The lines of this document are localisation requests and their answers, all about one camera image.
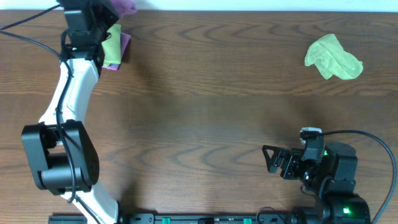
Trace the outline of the purple microfiber cloth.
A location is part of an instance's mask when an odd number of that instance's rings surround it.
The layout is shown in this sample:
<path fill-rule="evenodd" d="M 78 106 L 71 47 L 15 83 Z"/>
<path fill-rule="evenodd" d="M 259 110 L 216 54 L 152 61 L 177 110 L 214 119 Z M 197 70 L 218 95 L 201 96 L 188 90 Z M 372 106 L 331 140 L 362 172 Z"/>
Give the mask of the purple microfiber cloth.
<path fill-rule="evenodd" d="M 119 17 L 128 16 L 138 12 L 135 0 L 111 0 Z"/>

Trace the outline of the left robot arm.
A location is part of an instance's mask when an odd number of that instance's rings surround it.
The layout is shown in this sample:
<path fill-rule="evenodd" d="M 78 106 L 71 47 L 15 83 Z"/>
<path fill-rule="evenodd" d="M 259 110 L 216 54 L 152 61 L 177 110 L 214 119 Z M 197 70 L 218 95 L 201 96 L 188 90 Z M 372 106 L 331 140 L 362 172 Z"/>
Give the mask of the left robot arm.
<path fill-rule="evenodd" d="M 68 28 L 61 34 L 60 79 L 37 124 L 21 139 L 36 186 L 74 204 L 87 223 L 118 223 L 119 204 L 98 181 L 100 161 L 84 127 L 104 62 L 102 43 L 119 15 L 111 1 L 60 1 Z"/>

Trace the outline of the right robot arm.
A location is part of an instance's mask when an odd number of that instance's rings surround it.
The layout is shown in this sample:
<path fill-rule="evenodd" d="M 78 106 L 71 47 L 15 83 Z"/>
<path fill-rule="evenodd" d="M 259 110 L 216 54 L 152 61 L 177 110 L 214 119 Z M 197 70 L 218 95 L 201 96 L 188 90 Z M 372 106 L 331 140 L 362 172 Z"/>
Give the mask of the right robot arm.
<path fill-rule="evenodd" d="M 370 223 L 367 202 L 354 192 L 358 158 L 353 147 L 335 142 L 310 143 L 304 149 L 264 145 L 267 170 L 299 180 L 315 199 L 313 207 L 296 207 L 285 223 Z"/>

